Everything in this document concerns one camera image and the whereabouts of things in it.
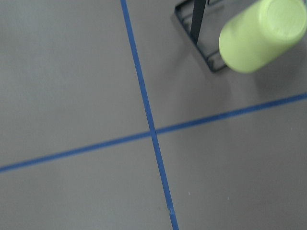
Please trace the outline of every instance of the blue tape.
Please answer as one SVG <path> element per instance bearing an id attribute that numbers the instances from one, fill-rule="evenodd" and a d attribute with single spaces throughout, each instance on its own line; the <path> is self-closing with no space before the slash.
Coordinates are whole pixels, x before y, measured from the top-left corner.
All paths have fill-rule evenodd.
<path id="1" fill-rule="evenodd" d="M 113 146 L 113 145 L 118 145 L 118 144 L 130 142 L 130 141 L 135 141 L 135 140 L 139 140 L 139 139 L 142 139 L 142 138 L 148 138 L 148 137 L 150 137 L 150 132 L 144 132 L 144 133 L 131 135 L 131 136 L 128 136 L 128 137 L 118 138 L 118 139 L 114 139 L 114 140 L 110 140 L 110 141 L 105 141 L 105 142 L 81 147 L 81 148 L 78 148 L 78 149 L 72 149 L 72 150 L 68 150 L 68 151 L 64 151 L 64 152 L 60 152 L 60 153 L 55 153 L 55 154 L 48 155 L 48 156 L 45 156 L 45 157 L 40 157 L 40 158 L 36 158 L 36 159 L 32 159 L 32 160 L 22 161 L 22 162 L 18 162 L 18 163 L 14 163 L 14 164 L 10 164 L 10 165 L 0 167 L 0 173 L 4 173 L 4 172 L 7 172 L 7 171 L 16 170 L 16 169 L 20 169 L 20 168 L 24 168 L 24 167 L 33 166 L 33 165 L 36 165 L 36 164 L 46 163 L 48 161 L 54 161 L 54 160 L 61 159 L 61 158 L 66 158 L 66 157 L 70 157 L 70 156 L 84 154 L 84 153 L 88 153 L 88 152 L 91 152 L 91 151 L 94 151 L 94 150 L 99 150 L 99 149 L 107 148 L 107 147 L 110 147 L 110 146 Z"/>
<path id="2" fill-rule="evenodd" d="M 307 93 L 303 93 L 303 94 L 299 94 L 299 95 L 296 95 L 296 96 L 279 99 L 279 100 L 276 100 L 276 101 L 271 101 L 271 102 L 258 104 L 258 105 L 254 105 L 254 106 L 250 106 L 250 107 L 246 107 L 246 108 L 242 108 L 242 109 L 233 110 L 233 111 L 218 114 L 218 115 L 204 117 L 204 118 L 201 118 L 201 119 L 188 121 L 188 122 L 180 123 L 180 124 L 173 125 L 173 126 L 159 128 L 159 129 L 156 130 L 156 134 L 160 135 L 160 134 L 164 134 L 164 133 L 174 132 L 174 131 L 177 131 L 177 130 L 190 128 L 190 127 L 193 127 L 193 126 L 199 126 L 199 125 L 203 125 L 203 124 L 206 124 L 206 123 L 231 118 L 231 117 L 234 117 L 234 116 L 249 114 L 249 113 L 253 113 L 253 112 L 260 111 L 260 110 L 269 109 L 269 108 L 273 108 L 273 107 L 277 107 L 277 106 L 281 106 L 281 105 L 285 105 L 285 104 L 299 102 L 301 100 L 306 100 L 306 99 L 307 99 Z M 123 143 L 130 142 L 130 141 L 136 141 L 136 140 L 139 140 L 139 139 L 142 139 L 142 138 L 148 138 L 148 137 L 151 137 L 151 132 L 139 133 L 139 134 L 123 137 L 123 138 L 118 138 L 118 139 L 114 139 L 114 140 L 110 140 L 110 141 L 105 141 L 105 142 L 93 144 L 93 145 L 90 145 L 90 146 L 81 147 L 81 148 L 78 148 L 78 149 L 72 149 L 72 150 L 65 151 L 65 152 L 55 153 L 55 154 L 48 155 L 48 156 L 45 156 L 45 157 L 40 157 L 40 158 L 36 158 L 36 159 L 32 159 L 32 160 L 17 162 L 17 163 L 14 163 L 14 164 L 10 164 L 10 165 L 0 167 L 0 173 L 4 173 L 6 171 L 16 170 L 16 169 L 20 169 L 20 168 L 23 168 L 23 167 L 36 165 L 36 164 L 41 164 L 41 163 L 45 163 L 45 162 L 48 162 L 48 161 L 54 161 L 54 160 L 57 160 L 57 159 L 60 159 L 60 158 L 79 155 L 79 154 L 87 153 L 89 151 L 103 149 L 103 148 L 111 147 L 111 146 L 114 146 L 114 145 L 123 144 Z"/>
<path id="3" fill-rule="evenodd" d="M 276 100 L 276 101 L 271 101 L 271 102 L 267 102 L 267 103 L 263 103 L 263 104 L 253 105 L 253 106 L 233 110 L 233 111 L 222 113 L 222 114 L 204 117 L 204 118 L 200 118 L 200 119 L 193 120 L 193 121 L 188 121 L 188 122 L 185 122 L 185 123 L 180 123 L 180 124 L 173 125 L 173 126 L 159 128 L 159 129 L 156 130 L 156 132 L 157 132 L 157 134 L 169 133 L 169 132 L 173 132 L 173 131 L 176 131 L 176 130 L 189 128 L 189 127 L 193 127 L 193 126 L 199 126 L 199 125 L 203 125 L 203 124 L 206 124 L 206 123 L 209 123 L 209 122 L 214 122 L 214 121 L 218 121 L 218 120 L 231 118 L 233 116 L 249 114 L 249 113 L 253 113 L 253 112 L 256 112 L 256 111 L 269 109 L 269 108 L 272 108 L 272 107 L 277 107 L 277 106 L 280 106 L 280 105 L 285 105 L 285 104 L 289 104 L 289 103 L 293 103 L 293 102 L 298 102 L 298 101 L 305 100 L 305 99 L 307 99 L 307 93 L 303 93 L 303 94 L 299 94 L 299 95 L 296 95 L 296 96 L 287 97 L 287 98 L 283 98 L 283 99 L 279 99 L 279 100 Z"/>
<path id="4" fill-rule="evenodd" d="M 135 69 L 136 69 L 138 80 L 139 80 L 139 85 L 140 85 L 140 90 L 142 94 L 146 116 L 147 116 L 148 126 L 149 126 L 150 134 L 152 137 L 152 141 L 153 141 L 153 148 L 154 148 L 156 160 L 158 163 L 159 173 L 160 173 L 160 177 L 162 181 L 162 187 L 163 187 L 164 195 L 166 199 L 166 205 L 169 210 L 169 216 L 171 219 L 173 230 L 179 230 L 172 197 L 171 197 L 171 193 L 170 193 L 169 186 L 168 186 L 166 172 L 165 172 L 165 168 L 163 164 L 159 141 L 158 141 L 155 127 L 154 127 L 153 115 L 152 115 L 152 111 L 151 111 L 149 100 L 148 100 L 148 95 L 147 95 L 147 90 L 145 87 L 140 59 L 139 59 L 138 51 L 137 51 L 135 40 L 134 40 L 134 35 L 133 35 L 133 30 L 132 30 L 132 25 L 130 21 L 129 12 L 128 12 L 127 3 L 126 3 L 126 0 L 121 0 L 120 2 L 121 2 L 123 14 L 124 14 L 125 23 L 126 23 L 126 28 L 127 28 L 128 38 L 129 38 L 132 56 L 134 60 L 134 65 L 135 65 Z"/>

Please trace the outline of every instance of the light green cup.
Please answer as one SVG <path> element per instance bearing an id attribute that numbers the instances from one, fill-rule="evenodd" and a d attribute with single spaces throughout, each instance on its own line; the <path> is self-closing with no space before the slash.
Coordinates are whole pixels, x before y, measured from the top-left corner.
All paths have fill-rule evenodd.
<path id="1" fill-rule="evenodd" d="M 251 73 L 298 43 L 306 29 L 302 0 L 259 0 L 223 27 L 220 53 L 229 68 Z"/>

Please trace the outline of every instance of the gray floor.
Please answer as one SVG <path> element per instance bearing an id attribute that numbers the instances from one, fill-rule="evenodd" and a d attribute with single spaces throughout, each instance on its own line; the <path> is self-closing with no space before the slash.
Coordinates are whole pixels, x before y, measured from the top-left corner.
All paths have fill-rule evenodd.
<path id="1" fill-rule="evenodd" d="M 178 3 L 127 0 L 157 129 L 307 91 L 306 36 L 257 73 L 212 74 Z M 306 114 L 159 134 L 179 228 L 305 230 Z M 172 229 L 120 1 L 1 1 L 0 120 L 0 229 Z"/>

